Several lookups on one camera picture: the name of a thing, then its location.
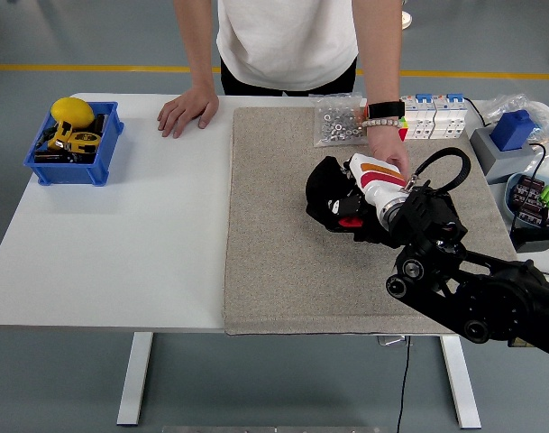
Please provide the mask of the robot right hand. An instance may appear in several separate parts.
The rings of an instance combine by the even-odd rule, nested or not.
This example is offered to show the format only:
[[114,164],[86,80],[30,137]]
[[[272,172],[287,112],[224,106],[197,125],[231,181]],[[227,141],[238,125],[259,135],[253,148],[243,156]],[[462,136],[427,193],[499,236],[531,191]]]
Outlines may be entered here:
[[349,217],[361,212],[364,200],[384,222],[407,199],[406,181],[395,165],[355,153],[343,165],[337,164],[344,192],[335,192],[323,203],[333,216]]

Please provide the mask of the person's left hand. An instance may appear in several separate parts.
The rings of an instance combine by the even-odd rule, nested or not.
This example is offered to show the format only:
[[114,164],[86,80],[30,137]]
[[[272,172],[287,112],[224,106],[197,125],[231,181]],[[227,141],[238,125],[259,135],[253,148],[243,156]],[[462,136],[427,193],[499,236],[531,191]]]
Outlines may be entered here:
[[407,148],[401,141],[398,129],[394,126],[372,126],[367,129],[371,155],[381,161],[394,165],[405,179],[408,178],[409,158]]

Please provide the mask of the person's right hand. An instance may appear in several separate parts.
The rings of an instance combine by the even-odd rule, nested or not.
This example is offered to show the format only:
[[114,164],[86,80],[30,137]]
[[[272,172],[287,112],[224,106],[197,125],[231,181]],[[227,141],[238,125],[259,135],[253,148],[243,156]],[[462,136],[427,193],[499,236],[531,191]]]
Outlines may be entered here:
[[179,138],[193,120],[197,120],[199,129],[205,129],[218,108],[219,98],[213,86],[193,85],[163,105],[157,118],[158,130],[163,137]]

